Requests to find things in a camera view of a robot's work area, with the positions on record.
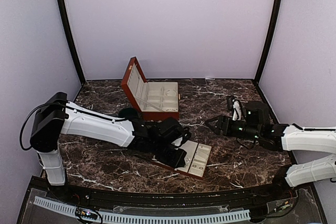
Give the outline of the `red jewelry tray cream insert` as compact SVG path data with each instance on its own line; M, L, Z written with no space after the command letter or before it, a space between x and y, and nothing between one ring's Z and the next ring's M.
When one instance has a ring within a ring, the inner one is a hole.
M203 179L206 165L211 155L212 147L188 140L184 145L182 145L182 149L187 152L186 157L191 159L190 162L186 161L186 165L184 167L171 168L160 163L155 158L152 159L151 163L168 170L174 170L177 173L183 174L185 176Z

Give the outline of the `dark green cup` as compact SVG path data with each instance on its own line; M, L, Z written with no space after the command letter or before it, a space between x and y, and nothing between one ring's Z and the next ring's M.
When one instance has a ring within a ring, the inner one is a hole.
M119 118L139 118L139 113L136 109L134 108L123 108L122 110L119 111L118 113Z

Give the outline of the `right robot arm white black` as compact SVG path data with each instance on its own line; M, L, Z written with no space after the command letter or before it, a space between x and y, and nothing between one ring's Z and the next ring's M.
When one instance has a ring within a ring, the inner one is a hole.
M335 182L335 128L309 128L297 124L272 124L266 104L249 101L242 106L233 99L228 108L232 116L219 115L205 121L216 135L234 137L238 142L251 140L270 151L316 151L327 156L303 164L280 168L268 188L273 200L280 199L288 188L329 179Z

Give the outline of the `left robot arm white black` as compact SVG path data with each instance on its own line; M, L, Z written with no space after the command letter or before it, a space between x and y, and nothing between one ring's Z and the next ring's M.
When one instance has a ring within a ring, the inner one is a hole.
M181 147L191 137L187 127L169 117L161 122L146 122L137 110L123 109L117 117L101 114L67 99L67 94L57 92L46 103L35 107L24 120L34 122L30 146L34 149L46 172L54 193L63 201L74 197L74 189L66 183L58 139L63 135L79 135L115 144L119 147L154 155L156 161L171 167L186 165L187 152Z

